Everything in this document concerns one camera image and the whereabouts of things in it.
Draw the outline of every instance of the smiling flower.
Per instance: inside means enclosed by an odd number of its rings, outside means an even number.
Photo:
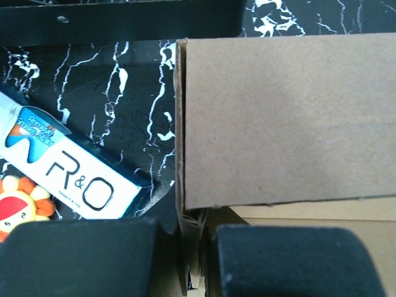
[[[6,176],[0,181],[0,242],[16,226],[49,220],[54,211],[50,194],[30,178]]]

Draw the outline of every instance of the flower plush toy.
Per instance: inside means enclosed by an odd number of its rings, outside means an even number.
[[[49,220],[54,211],[50,194],[30,178],[9,175],[0,180],[0,242],[16,226]]]

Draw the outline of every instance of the black marble surface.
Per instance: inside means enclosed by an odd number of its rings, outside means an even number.
[[[249,0],[241,37],[379,32],[396,32],[396,0]],[[175,179],[174,43],[0,48],[0,81],[140,168],[152,181],[155,203]],[[15,173],[0,161],[2,175]],[[57,206],[55,220],[81,218]]]

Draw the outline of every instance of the screw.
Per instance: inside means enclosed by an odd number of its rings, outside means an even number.
[[[64,23],[64,24],[67,24],[67,23],[70,22],[70,20],[67,17],[64,17],[63,15],[60,15],[59,17],[57,17],[56,20],[58,22],[61,22],[61,23]]]

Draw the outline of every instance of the toothpaste box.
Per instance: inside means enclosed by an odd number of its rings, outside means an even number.
[[[0,85],[0,155],[87,219],[136,210],[151,184]]]

